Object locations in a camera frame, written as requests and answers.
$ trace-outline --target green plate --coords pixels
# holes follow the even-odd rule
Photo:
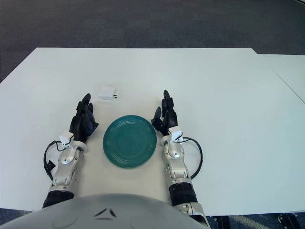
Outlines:
[[[123,116],[111,123],[103,140],[108,159],[122,168],[134,168],[148,161],[156,144],[153,126],[136,115]]]

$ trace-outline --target black cable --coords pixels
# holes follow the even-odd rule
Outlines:
[[[61,143],[61,141],[56,141],[56,148],[57,148],[57,151],[59,151],[59,152],[64,151],[66,148],[61,149],[61,150],[58,149],[58,143]]]
[[[202,154],[202,149],[201,149],[201,146],[199,145],[199,143],[195,140],[195,139],[192,139],[190,137],[184,137],[186,138],[187,140],[185,141],[181,141],[181,142],[187,142],[187,141],[193,141],[195,142],[195,144],[197,145],[198,149],[199,149],[199,152],[200,152],[200,163],[199,163],[199,166],[197,168],[197,170],[194,172],[193,175],[191,175],[191,179],[195,178],[197,176],[197,174],[200,172],[200,169],[201,169],[201,166],[202,166],[202,163],[203,163],[203,154]]]
[[[56,143],[56,141],[52,141],[46,148],[46,150],[44,151],[44,155],[43,155],[43,165],[44,165],[44,169],[46,170],[47,175],[50,177],[51,180],[53,180],[53,176],[51,174],[51,170],[55,167],[55,165],[49,160],[49,163],[47,163],[47,151],[48,149],[54,145]]]

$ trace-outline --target dark carpet floor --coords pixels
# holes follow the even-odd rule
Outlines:
[[[0,82],[36,47],[252,47],[257,53],[305,55],[305,5],[294,0],[0,0]],[[0,208],[0,225],[26,213]],[[305,228],[305,214],[298,219]],[[272,214],[234,216],[230,222],[232,228],[282,228]]]

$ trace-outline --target robotic arm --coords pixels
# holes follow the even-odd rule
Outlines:
[[[162,111],[158,107],[152,119],[154,128],[164,135],[161,144],[164,146],[165,176],[172,206],[209,227],[203,208],[197,201],[191,176],[184,162],[184,149],[181,146],[182,131],[178,126],[177,114],[173,106],[173,98],[165,90]]]
[[[44,155],[44,167],[52,180],[52,185],[49,189],[47,198],[43,203],[43,208],[62,201],[74,198],[77,192],[78,172],[83,163],[83,153],[86,151],[86,141],[89,136],[99,125],[93,117],[93,105],[89,103],[91,95],[87,94],[80,101],[76,108],[76,115],[72,118],[70,130],[64,131],[60,135],[60,141],[53,141],[48,148],[61,143],[63,149],[58,158],[58,169],[54,178],[51,175],[51,170],[55,165],[49,161],[46,163],[46,152]]]

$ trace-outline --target white table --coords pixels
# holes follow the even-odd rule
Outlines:
[[[102,85],[117,87],[118,100],[98,101]],[[0,84],[0,207],[41,208],[51,183],[44,150],[69,129],[88,92],[100,125],[87,142],[79,196],[168,201],[159,133],[155,153],[139,168],[116,167],[102,148],[116,118],[150,120],[164,89],[183,134],[203,148],[193,184],[206,215],[305,209],[305,105],[252,49],[36,49]],[[193,173],[198,152],[183,146]]]
[[[305,102],[305,56],[260,54],[259,57]]]

